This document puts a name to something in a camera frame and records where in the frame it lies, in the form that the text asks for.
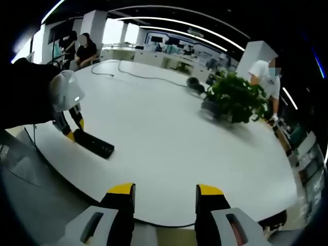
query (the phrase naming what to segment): black shirt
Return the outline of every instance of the black shirt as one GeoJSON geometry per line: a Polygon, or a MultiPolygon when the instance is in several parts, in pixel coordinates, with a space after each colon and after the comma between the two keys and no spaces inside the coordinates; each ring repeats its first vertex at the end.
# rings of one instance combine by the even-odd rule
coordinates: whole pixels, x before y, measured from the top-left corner
{"type": "Polygon", "coordinates": [[[80,62],[85,61],[86,59],[89,59],[91,56],[97,54],[97,47],[95,43],[90,43],[86,48],[84,46],[80,45],[80,47],[77,49],[76,55],[80,58],[80,62]]]}

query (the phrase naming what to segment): man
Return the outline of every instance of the man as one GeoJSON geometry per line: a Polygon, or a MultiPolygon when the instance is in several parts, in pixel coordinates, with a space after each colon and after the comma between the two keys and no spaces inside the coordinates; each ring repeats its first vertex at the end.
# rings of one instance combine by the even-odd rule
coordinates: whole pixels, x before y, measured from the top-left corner
{"type": "Polygon", "coordinates": [[[279,58],[272,59],[269,63],[263,60],[258,60],[249,70],[251,75],[250,84],[260,85],[265,93],[266,98],[272,101],[273,116],[272,120],[278,120],[278,106],[279,106],[279,92],[280,92],[280,79],[278,77],[281,71],[279,58]]]}

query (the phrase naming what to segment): white round table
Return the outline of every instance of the white round table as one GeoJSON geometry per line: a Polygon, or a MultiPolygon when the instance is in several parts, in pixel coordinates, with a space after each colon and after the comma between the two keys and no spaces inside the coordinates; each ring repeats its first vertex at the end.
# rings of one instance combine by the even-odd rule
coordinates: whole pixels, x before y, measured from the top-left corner
{"type": "MultiPolygon", "coordinates": [[[[262,122],[227,127],[200,114],[202,99],[186,88],[120,73],[103,62],[76,72],[85,131],[115,145],[105,160],[64,137],[48,122],[37,125],[36,143],[46,159],[97,201],[125,182],[136,184],[135,218],[163,226],[195,222],[196,185],[221,189],[231,207],[255,221],[297,201],[292,169],[273,131],[262,122]]],[[[124,71],[185,85],[187,77],[122,61],[124,71]]],[[[77,126],[66,112],[74,131],[77,126]]],[[[32,127],[27,126],[30,134],[32,127]]]]}

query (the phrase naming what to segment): black remote control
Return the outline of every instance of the black remote control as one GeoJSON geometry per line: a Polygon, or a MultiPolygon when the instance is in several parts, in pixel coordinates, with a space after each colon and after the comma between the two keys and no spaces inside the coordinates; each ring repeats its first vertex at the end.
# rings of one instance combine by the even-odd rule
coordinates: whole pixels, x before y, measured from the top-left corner
{"type": "Polygon", "coordinates": [[[74,134],[75,141],[87,150],[108,159],[114,152],[114,146],[96,138],[81,129],[76,129],[74,134]]]}

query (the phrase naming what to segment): chair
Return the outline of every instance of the chair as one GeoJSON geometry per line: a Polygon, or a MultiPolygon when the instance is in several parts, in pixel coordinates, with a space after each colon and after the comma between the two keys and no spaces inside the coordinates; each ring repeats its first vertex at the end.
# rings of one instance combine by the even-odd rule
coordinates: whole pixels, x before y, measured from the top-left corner
{"type": "Polygon", "coordinates": [[[102,58],[102,56],[101,56],[101,50],[103,49],[103,46],[104,46],[103,43],[101,43],[101,44],[99,45],[99,47],[98,47],[98,49],[97,49],[97,58],[96,58],[96,59],[93,59],[93,60],[91,61],[91,65],[96,64],[96,63],[100,63],[100,62],[101,62],[101,58],[102,58]]]}

